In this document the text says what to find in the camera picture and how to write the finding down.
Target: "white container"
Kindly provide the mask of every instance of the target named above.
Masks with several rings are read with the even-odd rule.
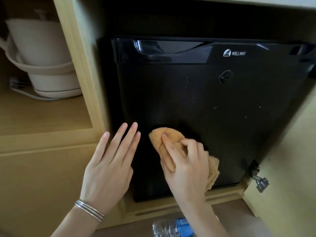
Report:
[[[23,63],[47,67],[71,61],[59,22],[9,19],[6,24]]]
[[[0,47],[5,50],[7,58],[19,69],[26,71],[30,77],[34,91],[44,97],[67,98],[82,94],[73,63],[38,67],[21,62],[17,48],[9,36],[7,42],[0,39]]]

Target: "floor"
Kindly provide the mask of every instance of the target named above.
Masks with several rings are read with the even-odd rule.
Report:
[[[243,199],[213,205],[213,210],[231,237],[272,237],[263,221],[252,214]],[[92,237],[153,237],[152,223],[155,220],[177,218],[181,215],[180,212],[100,229]]]

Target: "white circular logo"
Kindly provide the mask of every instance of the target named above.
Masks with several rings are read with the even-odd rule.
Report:
[[[226,51],[224,51],[223,56],[230,56],[231,53],[232,53],[232,52],[230,51],[230,49],[227,49]]]

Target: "metal hinge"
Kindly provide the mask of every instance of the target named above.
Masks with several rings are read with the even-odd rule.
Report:
[[[248,171],[251,179],[255,180],[257,183],[257,190],[262,193],[270,185],[270,182],[266,178],[261,178],[258,176],[260,171],[260,165],[258,162],[253,160],[248,167]]]

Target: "orange cleaning cloth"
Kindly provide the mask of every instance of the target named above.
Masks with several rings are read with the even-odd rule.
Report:
[[[166,166],[172,172],[175,172],[176,166],[161,139],[161,135],[163,133],[165,133],[166,136],[168,136],[170,141],[174,144],[174,146],[177,148],[177,150],[180,152],[183,158],[185,158],[188,155],[187,147],[183,146],[180,143],[180,140],[184,139],[185,137],[179,131],[175,129],[171,129],[171,128],[166,128],[166,127],[155,129],[149,133],[149,139],[151,143],[153,144],[155,150],[163,158],[164,162],[166,163]],[[215,180],[217,179],[219,175],[219,171],[218,171],[219,160],[215,158],[214,156],[210,156],[208,151],[206,152],[207,152],[208,160],[209,160],[209,176],[207,178],[205,191],[210,190],[212,188],[212,186],[215,183]]]

